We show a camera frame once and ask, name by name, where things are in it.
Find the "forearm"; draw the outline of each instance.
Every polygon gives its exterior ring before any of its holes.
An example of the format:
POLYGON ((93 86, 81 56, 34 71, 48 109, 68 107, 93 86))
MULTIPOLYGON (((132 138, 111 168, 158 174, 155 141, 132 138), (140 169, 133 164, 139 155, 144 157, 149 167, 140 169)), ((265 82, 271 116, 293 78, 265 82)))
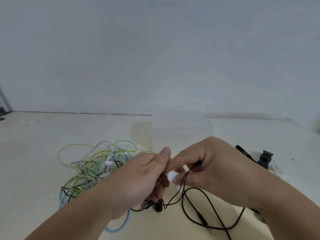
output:
POLYGON ((274 239, 320 239, 320 208, 281 179, 272 180, 276 187, 258 210, 274 239))
POLYGON ((112 213, 99 184, 47 219, 26 240, 98 239, 112 213))

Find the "white table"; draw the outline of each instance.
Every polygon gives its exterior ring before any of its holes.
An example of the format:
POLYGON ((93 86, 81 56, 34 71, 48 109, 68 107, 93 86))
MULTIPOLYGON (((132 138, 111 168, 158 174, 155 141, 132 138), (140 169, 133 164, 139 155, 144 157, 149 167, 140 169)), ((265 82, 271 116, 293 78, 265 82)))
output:
MULTIPOLYGON (((58 209, 58 193, 73 169, 60 165, 57 152, 73 143, 130 140, 139 148, 151 149, 151 117, 132 115, 19 113, 0 121, 0 239, 23 239, 58 209)), ((231 145, 239 144, 249 153, 267 150, 286 173, 288 181, 320 205, 320 137, 291 121, 215 119, 213 135, 231 145)), ((66 162, 77 160, 89 148, 68 149, 66 162)), ((175 193, 167 189, 164 200, 175 193)), ((190 198, 211 225, 220 226, 204 197, 190 191, 190 198)), ((210 196, 219 215, 230 226, 240 212, 210 196)), ((187 205, 187 211, 197 216, 187 205)), ((110 223, 120 226, 124 218, 110 223)), ((233 240, 272 239, 265 224, 251 210, 245 210, 239 224, 229 231, 233 240)), ((211 236, 190 222, 179 204, 162 213, 149 209, 131 214, 126 228, 118 234, 103 233, 100 239, 227 239, 225 232, 211 236)))

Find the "transparent plastic container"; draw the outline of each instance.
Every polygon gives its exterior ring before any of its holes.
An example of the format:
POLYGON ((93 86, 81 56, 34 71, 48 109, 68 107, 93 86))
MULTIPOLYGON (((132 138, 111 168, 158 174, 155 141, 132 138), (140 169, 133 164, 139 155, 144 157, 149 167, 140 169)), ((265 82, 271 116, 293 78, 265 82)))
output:
POLYGON ((159 153, 162 148, 171 148, 171 157, 188 146, 212 136, 213 125, 200 111, 176 110, 162 107, 151 115, 152 149, 159 153))

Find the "beige surface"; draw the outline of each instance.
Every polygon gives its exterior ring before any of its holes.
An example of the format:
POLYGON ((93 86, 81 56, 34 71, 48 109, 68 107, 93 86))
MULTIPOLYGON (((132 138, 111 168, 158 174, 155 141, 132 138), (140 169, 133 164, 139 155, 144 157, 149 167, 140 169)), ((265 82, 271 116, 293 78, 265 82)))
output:
MULTIPOLYGON (((290 183, 319 205, 318 135, 288 121, 210 120, 214 124, 213 134, 232 145, 240 144, 248 152, 262 149, 273 152, 290 183)), ((128 139, 139 148, 150 149, 150 125, 149 116, 8 114, 0 122, 0 239, 25 238, 58 209, 59 188, 75 173, 58 163, 56 154, 60 148, 72 143, 128 139)), ((61 158, 75 161, 86 150, 65 150, 61 158)), ((174 193, 175 188, 169 188, 164 200, 168 202, 174 193)), ((188 196, 209 224, 220 226, 201 193, 189 191, 188 196)), ((226 226, 233 224, 241 209, 212 195, 210 198, 226 226)), ((186 209, 198 220, 187 203, 186 209)), ((123 220, 113 221, 109 227, 117 228, 123 220)), ((248 209, 229 232, 233 240, 272 239, 267 226, 248 209)), ((214 230, 214 234, 211 236, 203 227, 190 222, 176 204, 162 213, 152 209, 133 212, 121 233, 103 232, 100 239, 227 239, 223 231, 214 230)))

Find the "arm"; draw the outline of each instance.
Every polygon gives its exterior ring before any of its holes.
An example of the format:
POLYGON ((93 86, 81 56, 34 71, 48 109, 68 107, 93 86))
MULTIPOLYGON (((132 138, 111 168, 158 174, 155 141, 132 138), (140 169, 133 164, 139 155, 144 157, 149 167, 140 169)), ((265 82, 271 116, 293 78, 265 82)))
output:
MULTIPOLYGON (((320 239, 320 208, 285 181, 248 160, 223 140, 209 137, 181 151, 165 172, 202 161, 186 185, 236 206, 257 209, 276 240, 320 239)), ((181 184, 184 173, 174 178, 181 184)))
POLYGON ((164 187, 158 179, 167 165, 170 149, 160 154, 141 153, 68 203, 47 219, 26 240, 98 239, 108 223, 121 217, 148 196, 158 202, 164 187))

